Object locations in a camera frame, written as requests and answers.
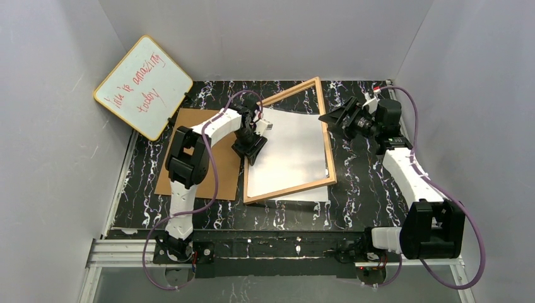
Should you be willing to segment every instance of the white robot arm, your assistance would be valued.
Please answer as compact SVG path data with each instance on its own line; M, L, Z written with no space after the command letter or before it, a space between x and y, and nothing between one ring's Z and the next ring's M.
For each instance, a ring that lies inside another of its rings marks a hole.
M222 116L209 119L208 121L211 122L204 134L209 138L208 141L212 147L226 135L236 133L237 140L232 148L240 156L247 157L252 165L267 141L262 134L271 127L271 124L264 119L254 119L257 112L255 103L249 106L237 105L232 108L221 109L214 117ZM179 127L171 142L165 162L171 180L170 213L193 210L198 184L208 172L208 153L201 137L202 128L208 121L193 128ZM192 147L194 150L191 155L185 152L186 149ZM165 230L175 239L186 240L193 231L192 215L171 218Z
M351 97L341 107L320 116L335 135L352 140L357 135L373 138L383 166L391 173L407 201L409 213L402 227L367 228L361 249L365 253L392 251L408 259L456 258L461 253L464 213L415 171L416 158L410 142L401 135L401 104L379 100L373 90L361 104Z

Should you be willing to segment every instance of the marble pattern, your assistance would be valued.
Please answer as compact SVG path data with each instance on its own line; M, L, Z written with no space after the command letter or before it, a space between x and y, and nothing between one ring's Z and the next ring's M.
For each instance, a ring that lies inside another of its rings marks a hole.
M269 97L300 81L197 81L190 93L194 100L183 108L214 109L223 107L228 98L243 89ZM384 82L323 81L327 110L343 100ZM271 106L275 109L319 113L315 88L296 94ZM158 141L138 136L123 190L115 214L115 229L150 229L169 216L170 198L153 194L156 178L163 165L171 128ZM363 230L367 226L400 226L407 206L399 188L375 156L375 142L365 138L353 141L334 138L331 144L338 183L329 186L329 202L267 201L245 206L243 163L238 178L236 201L218 200L206 213L193 216L195 229L235 230ZM196 199L200 208L208 199Z

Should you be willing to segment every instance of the cardboard sheet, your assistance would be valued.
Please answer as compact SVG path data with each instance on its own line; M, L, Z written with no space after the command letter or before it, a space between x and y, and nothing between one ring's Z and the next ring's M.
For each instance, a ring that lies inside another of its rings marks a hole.
M177 121L175 123L175 130L179 126L187 126L191 128L197 124L200 124L209 118L217 114L217 110L202 110L202 109L180 109ZM215 157L216 165L219 174L219 191L217 199L232 200L236 199L236 193L238 188L238 175L240 173L240 157L232 150L232 145L236 140L234 133L221 139L213 147L213 155ZM167 153L169 152L169 146L165 153L167 159ZM166 196L171 195L171 184L169 180L169 172L165 169L165 164L162 165L160 175L158 176L158 182L156 183L156 194L162 194ZM197 188L197 198L210 199L214 195L215 179L212 164L208 170L208 175L200 183Z
M318 116L264 109L264 118L273 123L273 128L264 132L267 143L258 155L256 163L249 167L249 197L327 177L324 139ZM327 186L277 199L329 201Z

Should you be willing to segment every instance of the gray wall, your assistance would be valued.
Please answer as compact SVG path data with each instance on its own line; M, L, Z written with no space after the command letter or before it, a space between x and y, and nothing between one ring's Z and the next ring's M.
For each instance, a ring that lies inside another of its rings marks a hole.
M479 302L533 301L534 13L533 1L436 0L396 78L420 110L424 168L482 229ZM462 255L473 276L479 252L466 230Z
M194 80L394 78L432 0L100 0L123 46L151 35Z
M0 302L75 302L130 134L91 93L125 50L96 0L0 12Z

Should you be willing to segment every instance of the white paper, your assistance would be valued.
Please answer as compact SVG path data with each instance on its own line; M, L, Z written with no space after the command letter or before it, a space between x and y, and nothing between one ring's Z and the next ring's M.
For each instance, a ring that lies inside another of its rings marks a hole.
M265 131L267 143L249 167L247 195L271 193L325 179L327 164L319 115L264 109L264 118L273 123ZM329 201L327 186L277 199Z

